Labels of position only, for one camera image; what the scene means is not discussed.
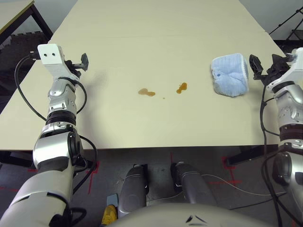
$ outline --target white wall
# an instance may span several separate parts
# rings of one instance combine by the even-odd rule
[[[279,24],[295,13],[303,6],[303,0],[239,0],[255,20],[270,33]],[[291,30],[303,19],[303,14],[297,13],[293,18],[283,24],[271,34],[273,39],[286,39]],[[303,23],[298,27],[303,30]]]
[[[76,2],[77,0],[35,0],[34,4],[50,29],[55,32]],[[34,19],[29,17],[14,34],[35,31],[41,29]]]

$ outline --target spill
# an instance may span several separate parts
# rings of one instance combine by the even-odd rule
[[[146,88],[142,88],[140,91],[138,91],[138,94],[147,95],[147,96],[154,96],[156,93],[152,92],[152,91],[148,91]]]
[[[178,94],[181,94],[181,92],[184,90],[186,90],[187,89],[187,83],[182,83],[181,85],[180,85],[180,87],[179,87],[179,89],[177,90],[177,93]]]

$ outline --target another table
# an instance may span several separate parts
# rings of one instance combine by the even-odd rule
[[[283,55],[238,0],[78,0],[50,43],[74,63],[87,53],[80,80],[88,102],[77,127],[97,148],[263,144],[263,86],[251,69],[247,94],[230,98],[213,89],[215,57],[254,54],[267,69],[271,54]],[[44,116],[52,80],[37,61],[21,84]],[[187,90],[177,94],[183,82]],[[139,95],[142,88],[156,95]],[[81,89],[76,95],[79,107]],[[264,112],[268,130],[278,132],[276,118],[273,101]],[[44,124],[15,92],[0,115],[0,149],[32,149]],[[279,139],[268,135],[267,142]]]
[[[0,44],[3,43],[29,16],[32,16],[48,40],[53,33],[32,0],[0,3]]]

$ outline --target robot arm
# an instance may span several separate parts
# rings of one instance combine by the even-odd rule
[[[38,173],[22,185],[0,220],[2,227],[71,224],[72,179],[83,151],[76,128],[74,83],[81,74],[75,69],[86,70],[88,60],[84,54],[82,64],[72,65],[56,44],[39,45],[38,51],[53,76],[46,124],[33,150]]]
[[[293,197],[303,220],[303,91],[296,84],[303,80],[303,47],[285,58],[273,54],[268,75],[261,75],[263,68],[256,56],[250,56],[250,66],[254,79],[274,93],[278,107],[281,152],[274,159],[273,178]]]

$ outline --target cleaning sponge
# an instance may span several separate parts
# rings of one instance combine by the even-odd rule
[[[215,58],[211,67],[216,93],[235,97],[248,92],[247,64],[242,54]]]

